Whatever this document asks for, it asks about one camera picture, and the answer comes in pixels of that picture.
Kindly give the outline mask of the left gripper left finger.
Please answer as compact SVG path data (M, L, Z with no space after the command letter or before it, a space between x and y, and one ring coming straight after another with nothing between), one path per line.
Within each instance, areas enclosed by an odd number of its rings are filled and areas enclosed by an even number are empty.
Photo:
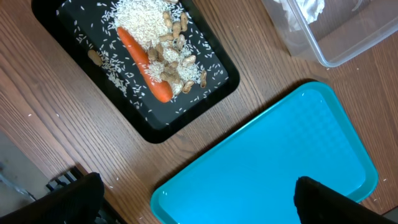
M1 223L94 223L103 199L104 183L92 172L1 217Z

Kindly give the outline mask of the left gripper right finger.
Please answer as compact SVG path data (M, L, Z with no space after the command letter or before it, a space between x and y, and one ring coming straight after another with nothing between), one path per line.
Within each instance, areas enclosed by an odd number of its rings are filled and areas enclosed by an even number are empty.
M294 205L301 224L396 224L307 176L296 181Z

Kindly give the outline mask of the orange carrot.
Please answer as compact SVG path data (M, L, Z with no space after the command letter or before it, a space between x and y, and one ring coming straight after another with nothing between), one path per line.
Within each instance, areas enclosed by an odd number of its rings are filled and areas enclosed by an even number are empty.
M124 44L131 58L136 63L141 75L149 87L149 90L158 101L162 103L169 102L173 97L172 88L166 81L156 82L151 79L151 76L146 72L147 66L150 65L150 61L144 49L138 42L136 42L128 31L122 27L118 27L116 30L121 42Z

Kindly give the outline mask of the white tissue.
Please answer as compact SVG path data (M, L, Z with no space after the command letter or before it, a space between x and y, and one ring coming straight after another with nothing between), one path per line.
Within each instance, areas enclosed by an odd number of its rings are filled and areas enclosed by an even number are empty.
M285 12L285 18L287 19L289 25L289 31L298 31L300 30L300 25L294 17L293 10L290 8L287 0L274 0L274 2L282 5L282 8ZM323 12L325 7L324 0L296 0L298 7L307 22L307 24L311 24L318 20L318 16Z

